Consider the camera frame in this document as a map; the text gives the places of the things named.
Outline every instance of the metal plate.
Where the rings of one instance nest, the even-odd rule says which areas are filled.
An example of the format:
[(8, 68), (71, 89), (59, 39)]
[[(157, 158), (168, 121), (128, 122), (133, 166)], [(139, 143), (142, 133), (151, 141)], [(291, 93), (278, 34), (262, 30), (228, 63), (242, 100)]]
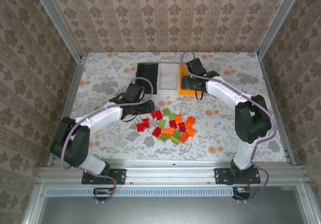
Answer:
[(248, 184), (249, 181), (251, 184), (260, 184), (261, 179), (259, 175), (259, 171), (257, 168), (253, 168), (248, 172), (248, 178), (240, 181), (233, 181), (231, 179), (231, 169), (230, 168), (217, 168), (214, 169), (215, 173), (215, 183), (216, 184)]
[[(110, 169), (109, 176), (116, 180), (117, 185), (124, 185), (126, 169)], [(83, 185), (112, 185), (112, 181), (106, 178), (95, 177), (86, 172), (83, 173), (81, 183)]]

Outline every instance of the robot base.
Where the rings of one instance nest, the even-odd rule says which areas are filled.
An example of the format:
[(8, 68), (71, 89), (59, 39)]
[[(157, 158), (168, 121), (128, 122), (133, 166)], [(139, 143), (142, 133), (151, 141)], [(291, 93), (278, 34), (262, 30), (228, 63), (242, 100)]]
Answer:
[(240, 170), (233, 162), (231, 161), (231, 168), (216, 168), (214, 169), (215, 182), (216, 184), (260, 184), (261, 179), (259, 171), (257, 168), (251, 167)]

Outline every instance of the aluminum frame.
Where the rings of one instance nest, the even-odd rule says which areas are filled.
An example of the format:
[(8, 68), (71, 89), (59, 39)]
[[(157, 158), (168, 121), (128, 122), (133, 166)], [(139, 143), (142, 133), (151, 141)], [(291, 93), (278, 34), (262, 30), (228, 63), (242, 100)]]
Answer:
[(78, 64), (81, 60), (82, 51), (75, 42), (72, 33), (66, 26), (63, 17), (60, 16), (54, 2), (52, 0), (40, 0), (41, 4), (44, 6), (47, 14), (54, 23), (59, 35), (64, 40), (66, 46), (68, 47), (71, 55)]
[(282, 122), (282, 118), (281, 118), (279, 109), (277, 107), (277, 103), (276, 103), (276, 100), (275, 100), (275, 97), (274, 97), (274, 94), (273, 94), (273, 90), (272, 90), (269, 78), (267, 76), (267, 72), (265, 70), (263, 60), (260, 57), (259, 57), (259, 63), (260, 63), (261, 71), (262, 71), (262, 74), (263, 74), (263, 79), (265, 81), (267, 94), (269, 95), (269, 99), (271, 101), (271, 106), (272, 106), (274, 118), (275, 118), (275, 121), (276, 121), (276, 124), (277, 124), (277, 127), (278, 127), (277, 130), (279, 131), (280, 138), (282, 140), (282, 144), (283, 144), (283, 147), (284, 147), (284, 151), (287, 154), (287, 158), (289, 158), (291, 165), (296, 165), (294, 154), (293, 154), (289, 139), (288, 139), (288, 137), (286, 135), (286, 132), (285, 132), (285, 128), (284, 128), (284, 125), (283, 125), (283, 122)]
[[(215, 183), (214, 169), (230, 166), (228, 161), (108, 161), (112, 168), (127, 169), (124, 186), (133, 189), (136, 187), (221, 187), (225, 185)], [(268, 171), (270, 175), (268, 186), (296, 186), (308, 223), (320, 223), (319, 212), (303, 166), (291, 166), (285, 162), (257, 162), (257, 165)], [(111, 187), (111, 185), (82, 185), (82, 173), (76, 168), (69, 170), (63, 170), (61, 167), (41, 168), (24, 224), (38, 223), (48, 187)], [(259, 173), (262, 182), (253, 186), (262, 186), (266, 180), (264, 172), (259, 171)]]

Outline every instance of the toy block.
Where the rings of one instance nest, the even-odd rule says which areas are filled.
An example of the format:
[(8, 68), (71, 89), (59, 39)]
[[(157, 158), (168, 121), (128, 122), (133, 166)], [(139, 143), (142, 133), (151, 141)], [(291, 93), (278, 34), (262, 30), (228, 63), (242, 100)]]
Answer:
[(186, 132), (186, 127), (185, 127), (184, 122), (179, 123), (179, 130), (181, 132)]
[(159, 127), (156, 127), (156, 129), (154, 130), (152, 135), (155, 136), (156, 138), (158, 138), (161, 135), (161, 131), (162, 130)]
[(177, 125), (176, 125), (175, 120), (170, 121), (170, 127), (171, 127), (171, 128), (174, 128), (174, 129), (177, 128)]
[(176, 120), (176, 115), (170, 114), (169, 116), (170, 116), (170, 121), (171, 121), (171, 120)]
[(182, 122), (182, 115), (176, 115), (176, 124)]
[(193, 127), (192, 123), (190, 123), (190, 122), (186, 123), (186, 128), (191, 129), (192, 127)]
[(149, 128), (149, 119), (143, 119), (142, 123), (144, 125), (144, 129), (148, 129)]
[(169, 139), (169, 137), (167, 135), (163, 134), (160, 136), (160, 139), (165, 143)]
[(144, 124), (137, 124), (137, 131), (138, 132), (143, 132), (144, 131)]
[(187, 118), (186, 123), (191, 123), (192, 125), (195, 124), (195, 118), (192, 117), (192, 116), (189, 116), (189, 117)]
[(170, 111), (168, 108), (164, 108), (164, 109), (163, 109), (163, 114), (164, 114), (165, 116), (168, 116), (168, 115), (171, 114), (171, 111)]
[(181, 138), (180, 138), (180, 140), (181, 140), (183, 143), (185, 143), (188, 138), (189, 138), (189, 135), (188, 135), (187, 133), (183, 133), (182, 136), (181, 136)]
[(172, 137), (171, 137), (171, 141), (172, 141), (174, 144), (176, 144), (176, 145), (178, 145), (178, 144), (180, 143), (180, 139), (179, 139), (179, 138), (176, 138), (175, 136), (172, 136)]
[(181, 137), (181, 134), (182, 134), (181, 131), (178, 131), (178, 130), (175, 130), (175, 131), (174, 131), (174, 137), (176, 137), (176, 138), (178, 138), (178, 139)]
[(158, 127), (160, 127), (161, 129), (165, 127), (166, 124), (166, 120), (160, 120), (158, 123)]
[(194, 137), (195, 130), (194, 129), (189, 129), (188, 135), (191, 137)]
[(156, 119), (157, 119), (157, 120), (163, 119), (163, 115), (162, 115), (162, 112), (161, 112), (160, 110), (157, 110), (157, 111), (155, 112), (155, 116), (156, 116)]
[(174, 128), (162, 129), (161, 133), (171, 136), (174, 134), (174, 131), (175, 131)]

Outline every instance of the vent slot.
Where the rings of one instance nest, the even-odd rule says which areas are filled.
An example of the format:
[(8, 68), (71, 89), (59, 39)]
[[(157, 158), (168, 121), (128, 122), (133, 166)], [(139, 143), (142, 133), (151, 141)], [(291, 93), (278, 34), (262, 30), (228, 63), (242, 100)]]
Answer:
[[(48, 187), (46, 197), (93, 196), (93, 187)], [(118, 187), (115, 197), (233, 196), (232, 187)]]

